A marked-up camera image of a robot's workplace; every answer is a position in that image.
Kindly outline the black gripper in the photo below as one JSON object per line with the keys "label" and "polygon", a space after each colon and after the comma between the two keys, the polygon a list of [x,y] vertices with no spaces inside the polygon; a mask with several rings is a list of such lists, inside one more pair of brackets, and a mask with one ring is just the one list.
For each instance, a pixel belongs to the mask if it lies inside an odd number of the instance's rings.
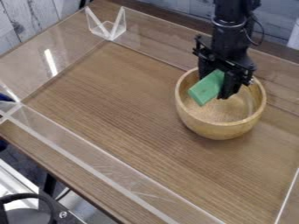
{"label": "black gripper", "polygon": [[214,18],[211,40],[202,35],[195,36],[193,54],[199,58],[201,79],[217,69],[225,73],[218,96],[222,100],[237,94],[242,85],[250,85],[257,71],[257,65],[249,57],[253,27],[253,20],[247,18],[237,24]]}

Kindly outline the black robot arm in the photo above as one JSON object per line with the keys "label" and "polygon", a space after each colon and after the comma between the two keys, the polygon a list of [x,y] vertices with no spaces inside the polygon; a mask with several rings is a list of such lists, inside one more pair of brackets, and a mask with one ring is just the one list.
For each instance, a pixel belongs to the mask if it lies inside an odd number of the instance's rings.
{"label": "black robot arm", "polygon": [[249,56],[249,48],[265,40],[253,40],[254,26],[259,24],[254,10],[261,0],[214,0],[214,4],[211,41],[206,43],[198,35],[193,48],[199,59],[199,82],[189,94],[201,105],[213,99],[227,100],[242,86],[253,84],[257,64]]}

